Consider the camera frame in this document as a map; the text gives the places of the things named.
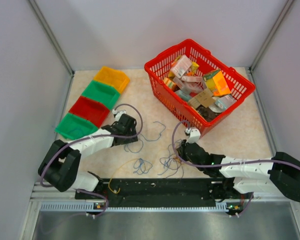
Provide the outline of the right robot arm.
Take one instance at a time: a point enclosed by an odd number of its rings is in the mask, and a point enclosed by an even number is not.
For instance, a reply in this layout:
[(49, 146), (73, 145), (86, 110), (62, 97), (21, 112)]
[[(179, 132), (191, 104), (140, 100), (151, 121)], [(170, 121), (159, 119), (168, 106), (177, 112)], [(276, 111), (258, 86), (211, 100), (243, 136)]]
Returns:
[(239, 159), (208, 153), (197, 143), (183, 140), (175, 150), (188, 165), (211, 178), (230, 179), (223, 185), (229, 198), (247, 193), (281, 193), (300, 203), (300, 161), (285, 152), (269, 159)]

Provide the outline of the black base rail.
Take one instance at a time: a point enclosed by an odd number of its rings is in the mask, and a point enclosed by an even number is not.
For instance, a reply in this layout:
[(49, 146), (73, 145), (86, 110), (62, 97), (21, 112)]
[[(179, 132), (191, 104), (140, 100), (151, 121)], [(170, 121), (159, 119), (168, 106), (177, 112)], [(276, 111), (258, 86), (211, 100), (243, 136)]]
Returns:
[(248, 199), (223, 178), (105, 178), (95, 193), (105, 196), (110, 207), (214, 207), (216, 200)]

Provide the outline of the green plastic bin rear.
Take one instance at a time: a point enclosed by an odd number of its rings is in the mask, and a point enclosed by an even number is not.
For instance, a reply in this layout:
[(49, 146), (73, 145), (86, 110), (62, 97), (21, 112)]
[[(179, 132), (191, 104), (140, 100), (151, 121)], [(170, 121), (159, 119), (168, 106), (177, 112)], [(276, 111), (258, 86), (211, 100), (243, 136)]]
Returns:
[(120, 93), (112, 86), (92, 80), (81, 94), (82, 96), (102, 103), (112, 110), (120, 97)]

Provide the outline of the green plastic bin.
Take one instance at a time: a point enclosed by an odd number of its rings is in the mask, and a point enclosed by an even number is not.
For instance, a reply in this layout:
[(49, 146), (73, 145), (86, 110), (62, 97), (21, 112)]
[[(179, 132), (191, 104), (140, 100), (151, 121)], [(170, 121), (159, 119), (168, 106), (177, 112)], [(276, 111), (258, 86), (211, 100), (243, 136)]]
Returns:
[(81, 94), (82, 96), (102, 103), (112, 110), (120, 97), (120, 93), (112, 86), (92, 80)]
[(84, 136), (93, 134), (98, 130), (90, 121), (67, 113), (60, 121), (55, 131), (68, 140), (77, 140)]

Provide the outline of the red plastic bin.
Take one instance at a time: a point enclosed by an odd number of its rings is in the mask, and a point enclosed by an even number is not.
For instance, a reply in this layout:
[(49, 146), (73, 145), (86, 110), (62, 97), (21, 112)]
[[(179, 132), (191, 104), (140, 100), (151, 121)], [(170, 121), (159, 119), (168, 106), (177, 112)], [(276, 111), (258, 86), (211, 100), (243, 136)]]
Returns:
[(98, 101), (80, 96), (68, 112), (101, 127), (110, 110)]

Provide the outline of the pink box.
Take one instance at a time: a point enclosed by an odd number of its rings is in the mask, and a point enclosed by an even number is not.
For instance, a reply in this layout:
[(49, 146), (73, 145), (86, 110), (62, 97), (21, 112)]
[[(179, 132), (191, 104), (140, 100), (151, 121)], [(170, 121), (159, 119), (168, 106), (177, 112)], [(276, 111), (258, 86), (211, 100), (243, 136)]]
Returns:
[(192, 61), (183, 54), (172, 63), (170, 72), (173, 73), (174, 76), (181, 78), (191, 66)]

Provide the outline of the metal front plate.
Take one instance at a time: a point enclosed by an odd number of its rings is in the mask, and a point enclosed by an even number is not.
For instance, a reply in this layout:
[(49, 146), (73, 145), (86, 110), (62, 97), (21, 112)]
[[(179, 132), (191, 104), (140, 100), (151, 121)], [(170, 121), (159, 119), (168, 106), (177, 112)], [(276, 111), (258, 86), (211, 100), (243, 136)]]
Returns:
[(107, 212), (96, 218), (40, 212), (34, 240), (300, 240), (287, 202), (253, 202), (222, 212)]

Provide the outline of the yellow plastic bin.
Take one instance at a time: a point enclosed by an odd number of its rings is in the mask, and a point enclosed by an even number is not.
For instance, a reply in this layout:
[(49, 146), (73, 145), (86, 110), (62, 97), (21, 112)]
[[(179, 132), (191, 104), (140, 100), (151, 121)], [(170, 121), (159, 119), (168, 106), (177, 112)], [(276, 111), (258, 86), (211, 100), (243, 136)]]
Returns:
[(107, 66), (103, 66), (93, 80), (115, 88), (120, 94), (124, 92), (130, 82), (129, 77), (123, 71)]

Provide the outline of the brown cardboard box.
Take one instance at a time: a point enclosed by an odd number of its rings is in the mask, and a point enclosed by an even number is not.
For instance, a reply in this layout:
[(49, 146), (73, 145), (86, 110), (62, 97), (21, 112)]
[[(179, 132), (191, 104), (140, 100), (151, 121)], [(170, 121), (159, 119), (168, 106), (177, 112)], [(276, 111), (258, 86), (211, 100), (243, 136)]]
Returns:
[(208, 108), (210, 105), (215, 103), (213, 96), (213, 93), (206, 88), (202, 92), (198, 93), (195, 97), (191, 98), (187, 103), (194, 109), (197, 109), (200, 106)]

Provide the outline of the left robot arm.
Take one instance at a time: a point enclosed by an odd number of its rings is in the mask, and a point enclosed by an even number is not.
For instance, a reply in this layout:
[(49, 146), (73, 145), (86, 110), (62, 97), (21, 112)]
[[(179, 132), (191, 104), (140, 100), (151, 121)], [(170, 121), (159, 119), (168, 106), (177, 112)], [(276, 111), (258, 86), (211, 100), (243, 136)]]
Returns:
[(101, 179), (91, 172), (79, 172), (80, 161), (100, 150), (138, 141), (136, 125), (136, 119), (122, 111), (113, 124), (90, 135), (69, 142), (54, 141), (38, 168), (39, 176), (59, 192), (79, 189), (99, 198), (104, 191)]

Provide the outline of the green plastic bin front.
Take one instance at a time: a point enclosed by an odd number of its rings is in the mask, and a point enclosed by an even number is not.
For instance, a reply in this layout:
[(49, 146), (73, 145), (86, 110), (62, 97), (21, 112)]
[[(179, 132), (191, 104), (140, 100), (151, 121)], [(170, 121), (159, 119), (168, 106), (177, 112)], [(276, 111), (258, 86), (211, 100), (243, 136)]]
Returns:
[(55, 131), (68, 140), (77, 140), (84, 136), (93, 134), (98, 130), (90, 121), (67, 113), (60, 121)]

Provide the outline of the orange green carton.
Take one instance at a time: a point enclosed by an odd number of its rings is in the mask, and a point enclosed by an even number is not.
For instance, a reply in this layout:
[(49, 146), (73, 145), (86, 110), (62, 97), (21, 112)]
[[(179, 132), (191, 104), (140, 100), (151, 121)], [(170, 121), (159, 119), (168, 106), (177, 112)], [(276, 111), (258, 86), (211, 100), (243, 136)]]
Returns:
[(203, 81), (207, 88), (212, 92), (213, 96), (220, 97), (229, 95), (231, 90), (220, 69), (216, 69), (203, 75)]

